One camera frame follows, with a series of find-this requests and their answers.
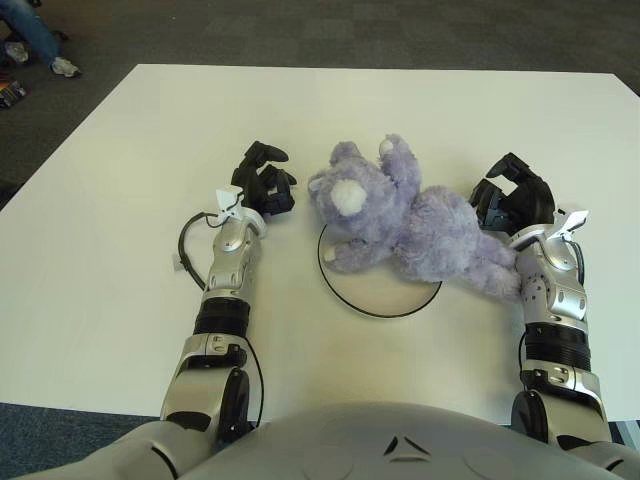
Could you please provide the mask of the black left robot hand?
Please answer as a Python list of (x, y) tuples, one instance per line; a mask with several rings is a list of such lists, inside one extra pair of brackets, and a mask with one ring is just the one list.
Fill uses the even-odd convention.
[(275, 216), (291, 211), (295, 205), (291, 187), (297, 180), (275, 163), (289, 161), (283, 150), (254, 141), (234, 170), (231, 184), (243, 192), (241, 205), (261, 216)]

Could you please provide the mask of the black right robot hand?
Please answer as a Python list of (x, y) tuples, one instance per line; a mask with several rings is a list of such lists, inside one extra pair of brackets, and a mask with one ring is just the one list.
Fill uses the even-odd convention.
[[(505, 194), (489, 178), (504, 177), (515, 185)], [(513, 236), (538, 224), (552, 224), (555, 202), (549, 185), (514, 153), (496, 162), (473, 189), (469, 203), (483, 230)]]

